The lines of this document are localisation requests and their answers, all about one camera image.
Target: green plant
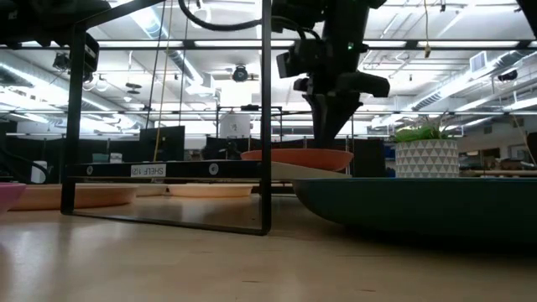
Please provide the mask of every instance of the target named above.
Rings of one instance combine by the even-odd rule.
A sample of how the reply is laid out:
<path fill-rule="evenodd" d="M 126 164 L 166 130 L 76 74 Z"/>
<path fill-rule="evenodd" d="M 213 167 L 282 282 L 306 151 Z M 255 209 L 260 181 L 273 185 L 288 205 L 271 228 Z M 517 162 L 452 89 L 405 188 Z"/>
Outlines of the green plant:
<path fill-rule="evenodd" d="M 446 112 L 436 118 L 425 117 L 419 122 L 420 125 L 418 127 L 399 130 L 395 134 L 395 142 L 408 143 L 427 139 L 448 139 L 448 136 L 445 133 L 447 125 L 442 126 L 445 115 Z"/>

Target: geometric patterned pot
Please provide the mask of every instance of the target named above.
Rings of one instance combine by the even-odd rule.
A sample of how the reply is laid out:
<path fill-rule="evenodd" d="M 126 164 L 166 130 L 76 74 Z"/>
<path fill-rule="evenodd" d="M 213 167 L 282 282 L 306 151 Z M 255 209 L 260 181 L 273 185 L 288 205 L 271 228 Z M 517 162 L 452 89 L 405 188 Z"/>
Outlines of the geometric patterned pot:
<path fill-rule="evenodd" d="M 398 178 L 459 177 L 456 140 L 430 139 L 395 145 Z"/>

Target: wooden table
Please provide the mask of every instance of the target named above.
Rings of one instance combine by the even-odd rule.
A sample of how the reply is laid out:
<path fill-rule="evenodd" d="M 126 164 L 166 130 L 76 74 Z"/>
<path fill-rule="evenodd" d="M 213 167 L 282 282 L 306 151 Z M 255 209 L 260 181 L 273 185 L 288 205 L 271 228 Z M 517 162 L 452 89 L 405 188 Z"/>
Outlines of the wooden table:
<path fill-rule="evenodd" d="M 255 210 L 254 197 L 144 198 L 114 211 L 248 224 L 255 223 Z M 267 237 L 55 211 L 0 217 L 2 302 L 533 302 L 535 264 L 365 240 L 283 196 L 274 197 L 274 231 Z"/>

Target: black pole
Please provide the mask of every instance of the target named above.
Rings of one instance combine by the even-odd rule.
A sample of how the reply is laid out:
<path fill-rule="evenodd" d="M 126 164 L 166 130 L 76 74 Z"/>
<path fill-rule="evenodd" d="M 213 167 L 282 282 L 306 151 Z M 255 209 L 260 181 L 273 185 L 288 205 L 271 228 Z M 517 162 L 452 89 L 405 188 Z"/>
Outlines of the black pole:
<path fill-rule="evenodd" d="M 261 229 L 262 233 L 269 233 L 272 227 L 271 207 L 271 158 L 270 158 L 270 41 L 272 37 L 272 1 L 263 0 L 263 22 L 261 34 Z"/>
<path fill-rule="evenodd" d="M 352 154 L 355 154 L 356 156 L 356 153 L 354 152 L 354 113 L 352 114 L 351 116 L 351 138 L 352 138 Z M 352 157 L 352 160 L 351 160 L 351 169 L 352 169 L 352 176 L 354 177 L 354 175 L 356 175 L 356 167 L 354 166 L 354 156 Z"/>
<path fill-rule="evenodd" d="M 220 106 L 216 105 L 216 138 L 218 138 L 218 123 L 220 122 Z"/>
<path fill-rule="evenodd" d="M 78 139 L 81 130 L 82 83 L 84 75 L 84 56 L 86 47 L 86 28 L 76 24 L 73 28 L 73 42 L 70 46 L 70 86 L 69 107 L 67 109 L 67 132 L 64 146 L 64 166 L 61 187 L 61 213 L 70 214 L 75 209 L 76 183 L 70 179 L 69 167 L 78 160 Z"/>
<path fill-rule="evenodd" d="M 279 108 L 279 113 L 283 113 L 282 107 Z M 280 114 L 279 115 L 279 142 L 281 143 L 283 141 L 284 141 L 284 115 Z"/>

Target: white cylinder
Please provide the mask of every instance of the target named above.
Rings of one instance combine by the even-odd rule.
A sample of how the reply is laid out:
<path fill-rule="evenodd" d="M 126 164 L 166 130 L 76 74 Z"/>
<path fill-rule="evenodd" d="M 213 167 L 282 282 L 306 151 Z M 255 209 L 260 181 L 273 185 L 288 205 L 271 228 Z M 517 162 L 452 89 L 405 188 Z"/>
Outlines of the white cylinder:
<path fill-rule="evenodd" d="M 42 160 L 36 160 L 34 161 L 34 164 L 38 164 L 40 165 L 41 167 L 47 169 L 47 162 L 45 161 L 42 161 Z M 31 180 L 33 183 L 35 184 L 43 184 L 44 181 L 46 180 L 45 176 L 44 176 L 44 173 L 43 171 L 41 171 L 40 169 L 32 166 L 32 176 L 31 176 Z"/>
<path fill-rule="evenodd" d="M 220 121 L 221 138 L 248 138 L 250 131 L 249 114 L 229 113 Z"/>

